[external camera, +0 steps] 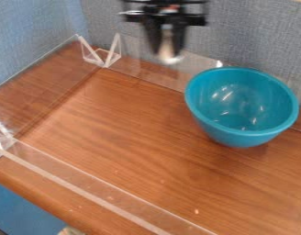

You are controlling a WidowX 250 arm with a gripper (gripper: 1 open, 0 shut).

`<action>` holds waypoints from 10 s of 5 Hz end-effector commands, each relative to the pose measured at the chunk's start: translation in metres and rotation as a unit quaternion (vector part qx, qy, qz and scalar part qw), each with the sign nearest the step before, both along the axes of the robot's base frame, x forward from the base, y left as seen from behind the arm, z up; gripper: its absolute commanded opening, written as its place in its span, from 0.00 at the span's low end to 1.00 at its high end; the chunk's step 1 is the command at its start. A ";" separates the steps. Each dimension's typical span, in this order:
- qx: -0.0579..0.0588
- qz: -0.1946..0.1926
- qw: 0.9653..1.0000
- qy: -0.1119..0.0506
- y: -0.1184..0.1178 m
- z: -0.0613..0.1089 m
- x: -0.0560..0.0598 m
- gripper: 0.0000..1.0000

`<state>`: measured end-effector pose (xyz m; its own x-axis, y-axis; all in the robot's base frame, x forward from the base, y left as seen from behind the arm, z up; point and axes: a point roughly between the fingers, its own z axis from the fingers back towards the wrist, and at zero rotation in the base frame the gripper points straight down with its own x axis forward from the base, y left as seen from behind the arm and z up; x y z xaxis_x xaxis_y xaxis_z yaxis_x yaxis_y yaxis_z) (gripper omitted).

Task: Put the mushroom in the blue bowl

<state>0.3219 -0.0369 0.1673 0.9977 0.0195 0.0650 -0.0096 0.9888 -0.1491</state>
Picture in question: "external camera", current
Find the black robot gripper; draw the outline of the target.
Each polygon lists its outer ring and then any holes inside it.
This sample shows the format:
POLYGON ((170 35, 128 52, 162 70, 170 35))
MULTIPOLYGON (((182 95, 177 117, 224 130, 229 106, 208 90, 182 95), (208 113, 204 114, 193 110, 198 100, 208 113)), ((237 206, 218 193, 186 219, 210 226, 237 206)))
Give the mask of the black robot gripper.
MULTIPOLYGON (((126 22, 142 22, 150 50, 158 53, 161 43, 160 23, 178 19, 189 26, 206 24, 208 0, 120 0, 122 11, 118 13, 126 22)), ((173 25, 173 56, 185 47, 186 25, 173 25)))

